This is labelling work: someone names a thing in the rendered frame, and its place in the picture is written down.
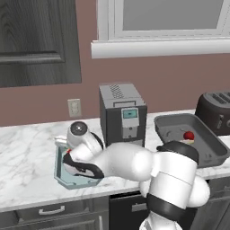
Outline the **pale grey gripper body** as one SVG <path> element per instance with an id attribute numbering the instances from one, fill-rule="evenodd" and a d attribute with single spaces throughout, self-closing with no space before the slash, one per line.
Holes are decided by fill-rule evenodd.
<path id="1" fill-rule="evenodd" d="M 69 148 L 66 136 L 57 136 L 57 137 L 55 137 L 55 145 Z"/>

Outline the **light blue tupperware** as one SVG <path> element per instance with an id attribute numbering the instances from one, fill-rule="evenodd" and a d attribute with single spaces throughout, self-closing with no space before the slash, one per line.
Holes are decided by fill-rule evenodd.
<path id="1" fill-rule="evenodd" d="M 63 156 L 66 153 L 66 148 L 63 146 L 58 146 L 56 148 L 56 161 L 54 178 L 57 182 L 69 190 L 82 189 L 87 187 L 96 186 L 101 179 L 92 179 L 84 176 L 73 176 L 69 174 L 62 163 Z"/>

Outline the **red tomato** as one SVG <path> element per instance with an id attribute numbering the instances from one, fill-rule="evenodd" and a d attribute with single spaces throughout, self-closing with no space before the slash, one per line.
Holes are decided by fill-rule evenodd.
<path id="1" fill-rule="evenodd" d="M 183 134 L 183 138 L 185 140 L 193 140 L 195 138 L 194 134 L 191 132 L 191 131 L 186 131 L 184 134 Z"/>

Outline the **grey coffee machine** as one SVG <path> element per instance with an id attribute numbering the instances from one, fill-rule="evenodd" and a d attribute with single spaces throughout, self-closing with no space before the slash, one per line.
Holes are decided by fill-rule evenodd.
<path id="1" fill-rule="evenodd" d="M 104 143 L 145 145 L 147 106 L 133 84 L 99 86 L 100 120 Z"/>

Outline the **grey drawer front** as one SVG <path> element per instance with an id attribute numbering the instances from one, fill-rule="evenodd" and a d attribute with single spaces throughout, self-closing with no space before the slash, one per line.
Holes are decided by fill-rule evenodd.
<path id="1" fill-rule="evenodd" d="M 60 206 L 65 206 L 66 210 L 62 213 L 51 215 L 51 216 L 40 216 L 39 209 L 43 208 L 45 210 L 54 210 L 60 208 Z M 65 203 L 58 203 L 34 208 L 26 208 L 26 209 L 19 209 L 16 211 L 19 220 L 22 221 L 35 221 L 40 219 L 51 219 L 54 217 L 62 217 L 68 214 L 84 214 L 88 213 L 90 208 L 88 207 L 88 203 L 86 201 L 77 200 L 77 201 L 70 201 Z"/>

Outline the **black dishwasher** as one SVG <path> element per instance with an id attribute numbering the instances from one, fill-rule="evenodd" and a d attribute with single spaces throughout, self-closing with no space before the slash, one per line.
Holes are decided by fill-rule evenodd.
<path id="1" fill-rule="evenodd" d="M 109 230 L 139 230 L 149 211 L 139 191 L 110 195 Z"/>

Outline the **dark wood cupboard door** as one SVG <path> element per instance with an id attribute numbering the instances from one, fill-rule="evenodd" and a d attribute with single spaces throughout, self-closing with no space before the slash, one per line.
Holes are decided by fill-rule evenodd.
<path id="1" fill-rule="evenodd" d="M 0 88 L 81 82 L 75 0 L 0 0 Z"/>

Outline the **grey rectangular tray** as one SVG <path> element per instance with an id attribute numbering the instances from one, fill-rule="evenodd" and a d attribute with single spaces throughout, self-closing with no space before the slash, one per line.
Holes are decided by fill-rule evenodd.
<path id="1" fill-rule="evenodd" d="M 190 145 L 199 152 L 199 168 L 219 166 L 230 156 L 230 149 L 193 114 L 157 116 L 155 131 L 163 143 L 181 141 L 185 132 L 192 132 L 195 138 Z"/>

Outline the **dark brown toaster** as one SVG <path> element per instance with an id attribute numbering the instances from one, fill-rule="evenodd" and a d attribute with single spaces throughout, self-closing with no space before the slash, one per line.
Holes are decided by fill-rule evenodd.
<path id="1" fill-rule="evenodd" d="M 195 115 L 217 136 L 230 136 L 230 92 L 203 93 Z"/>

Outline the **white framed window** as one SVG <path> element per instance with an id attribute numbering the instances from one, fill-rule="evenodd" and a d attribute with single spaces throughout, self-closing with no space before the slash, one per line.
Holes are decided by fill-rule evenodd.
<path id="1" fill-rule="evenodd" d="M 230 0 L 97 0 L 93 58 L 230 53 Z"/>

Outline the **grey cupboard door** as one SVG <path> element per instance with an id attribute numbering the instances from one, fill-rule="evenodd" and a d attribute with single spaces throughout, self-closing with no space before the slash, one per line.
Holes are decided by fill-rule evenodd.
<path id="1" fill-rule="evenodd" d="M 190 230 L 230 230 L 230 177 L 209 181 L 210 198 L 199 208 Z"/>

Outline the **beige wall outlet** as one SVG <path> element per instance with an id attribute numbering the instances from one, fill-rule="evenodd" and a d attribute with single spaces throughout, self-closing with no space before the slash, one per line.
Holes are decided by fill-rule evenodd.
<path id="1" fill-rule="evenodd" d="M 69 116 L 71 118 L 82 116 L 80 99 L 68 99 L 67 105 L 68 105 Z"/>

